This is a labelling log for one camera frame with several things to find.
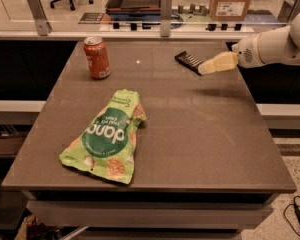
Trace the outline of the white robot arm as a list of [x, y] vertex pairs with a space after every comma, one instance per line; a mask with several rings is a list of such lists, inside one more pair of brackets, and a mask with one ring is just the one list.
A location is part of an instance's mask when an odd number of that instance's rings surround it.
[[241, 39], [231, 52], [222, 52], [198, 66], [206, 75], [234, 69], [262, 67], [269, 64], [300, 65], [300, 13], [287, 26]]

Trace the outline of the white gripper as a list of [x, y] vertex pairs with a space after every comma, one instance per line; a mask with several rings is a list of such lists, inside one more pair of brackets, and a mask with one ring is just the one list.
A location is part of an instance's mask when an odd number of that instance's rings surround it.
[[199, 65], [201, 75], [223, 72], [234, 69], [237, 64], [243, 68], [264, 66], [259, 56], [259, 34], [253, 34], [241, 39], [232, 46], [233, 52], [222, 52], [214, 58]]

